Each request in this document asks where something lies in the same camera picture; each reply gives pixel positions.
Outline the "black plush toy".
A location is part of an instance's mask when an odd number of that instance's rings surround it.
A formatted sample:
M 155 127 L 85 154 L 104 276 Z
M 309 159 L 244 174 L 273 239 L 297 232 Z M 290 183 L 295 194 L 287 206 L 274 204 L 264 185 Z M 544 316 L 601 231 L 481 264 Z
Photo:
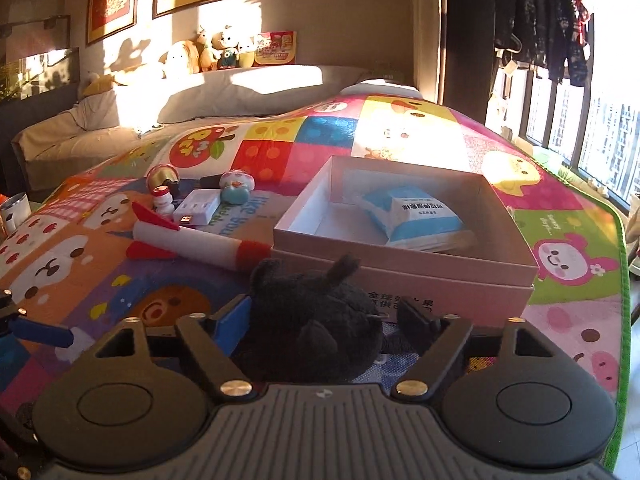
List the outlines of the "black plush toy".
M 250 277 L 248 329 L 232 361 L 254 382 L 350 382 L 378 357 L 383 321 L 369 295 L 348 279 L 359 261 L 344 255 L 329 270 L 282 274 L 265 259 Z

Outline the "red white plush rocket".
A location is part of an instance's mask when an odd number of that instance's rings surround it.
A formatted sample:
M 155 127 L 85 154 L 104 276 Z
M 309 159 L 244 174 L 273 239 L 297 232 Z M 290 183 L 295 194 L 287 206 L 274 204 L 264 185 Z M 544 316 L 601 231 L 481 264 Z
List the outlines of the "red white plush rocket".
M 126 250 L 131 260 L 185 258 L 234 272 L 253 271 L 271 256 L 271 246 L 177 226 L 144 205 L 133 202 L 136 216 Z

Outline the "blue white plastic pouch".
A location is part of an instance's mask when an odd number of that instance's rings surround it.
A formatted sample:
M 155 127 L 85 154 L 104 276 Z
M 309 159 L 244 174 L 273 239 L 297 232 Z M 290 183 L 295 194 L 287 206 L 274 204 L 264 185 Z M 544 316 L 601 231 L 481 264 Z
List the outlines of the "blue white plastic pouch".
M 451 252 L 475 245 L 475 234 L 445 203 L 414 185 L 378 188 L 356 198 L 386 235 L 387 247 Z

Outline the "white power adapter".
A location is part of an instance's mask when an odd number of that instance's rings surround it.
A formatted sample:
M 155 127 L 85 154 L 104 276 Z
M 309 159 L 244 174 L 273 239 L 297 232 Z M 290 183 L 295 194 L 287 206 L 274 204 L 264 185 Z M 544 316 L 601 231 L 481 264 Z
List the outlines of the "white power adapter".
M 193 190 L 172 214 L 179 226 L 208 226 L 221 203 L 219 188 Z

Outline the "pink cartoon cow figurine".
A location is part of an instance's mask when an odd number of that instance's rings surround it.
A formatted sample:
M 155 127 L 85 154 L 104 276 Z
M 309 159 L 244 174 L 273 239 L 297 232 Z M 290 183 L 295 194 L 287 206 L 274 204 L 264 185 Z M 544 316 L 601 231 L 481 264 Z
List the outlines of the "pink cartoon cow figurine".
M 221 200 L 227 204 L 238 206 L 250 199 L 255 189 L 255 180 L 242 170 L 230 170 L 220 176 Z

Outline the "small white red-capped bottle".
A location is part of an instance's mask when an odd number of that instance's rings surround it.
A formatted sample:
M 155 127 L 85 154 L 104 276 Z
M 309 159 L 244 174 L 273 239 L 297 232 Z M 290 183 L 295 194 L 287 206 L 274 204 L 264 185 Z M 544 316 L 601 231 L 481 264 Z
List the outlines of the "small white red-capped bottle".
M 153 199 L 153 209 L 165 219 L 170 219 L 175 211 L 174 199 L 170 189 L 166 184 L 156 186 L 151 192 Z

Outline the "colourful cartoon play mat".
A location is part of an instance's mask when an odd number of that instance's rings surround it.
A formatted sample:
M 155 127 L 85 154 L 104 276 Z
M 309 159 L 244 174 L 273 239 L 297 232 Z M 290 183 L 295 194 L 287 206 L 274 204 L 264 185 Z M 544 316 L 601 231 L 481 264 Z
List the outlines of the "colourful cartoon play mat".
M 606 479 L 615 211 L 398 96 L 202 120 L 1 245 L 6 479 Z

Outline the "pink cardboard box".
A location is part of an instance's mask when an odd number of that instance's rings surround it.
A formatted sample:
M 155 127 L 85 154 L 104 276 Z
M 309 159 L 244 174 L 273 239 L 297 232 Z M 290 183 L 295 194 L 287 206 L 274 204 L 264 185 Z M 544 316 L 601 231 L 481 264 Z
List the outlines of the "pink cardboard box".
M 523 314 L 538 270 L 480 174 L 337 156 L 274 228 L 273 255 L 290 272 L 325 271 L 351 255 L 352 282 L 389 315 L 410 297 L 487 326 Z

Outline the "plush toys on sofa back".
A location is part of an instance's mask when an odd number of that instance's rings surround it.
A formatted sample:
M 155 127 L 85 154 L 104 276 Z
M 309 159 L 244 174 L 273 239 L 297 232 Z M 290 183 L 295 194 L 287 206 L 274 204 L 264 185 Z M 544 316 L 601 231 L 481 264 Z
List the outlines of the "plush toys on sofa back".
M 255 64 L 253 37 L 238 40 L 230 27 L 211 37 L 200 26 L 193 39 L 179 40 L 157 60 L 144 62 L 142 52 L 149 43 L 149 40 L 144 40 L 134 47 L 130 40 L 126 40 L 120 47 L 118 58 L 108 66 L 105 74 L 90 73 L 81 83 L 78 99 L 109 92 L 116 87 L 225 68 L 250 68 Z

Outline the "red gift box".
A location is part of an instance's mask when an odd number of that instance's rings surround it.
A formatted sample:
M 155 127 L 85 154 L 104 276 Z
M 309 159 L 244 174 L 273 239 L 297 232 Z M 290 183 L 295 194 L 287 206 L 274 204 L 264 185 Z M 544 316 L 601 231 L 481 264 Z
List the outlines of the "red gift box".
M 280 66 L 295 63 L 297 32 L 261 32 L 254 38 L 255 66 Z

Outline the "hanging dark clothes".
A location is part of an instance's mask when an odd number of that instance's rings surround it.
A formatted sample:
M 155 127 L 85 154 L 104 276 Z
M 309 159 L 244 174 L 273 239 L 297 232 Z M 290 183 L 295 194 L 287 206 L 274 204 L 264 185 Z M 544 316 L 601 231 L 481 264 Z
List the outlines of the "hanging dark clothes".
M 496 0 L 495 49 L 504 65 L 541 67 L 556 84 L 585 87 L 585 27 L 579 0 Z

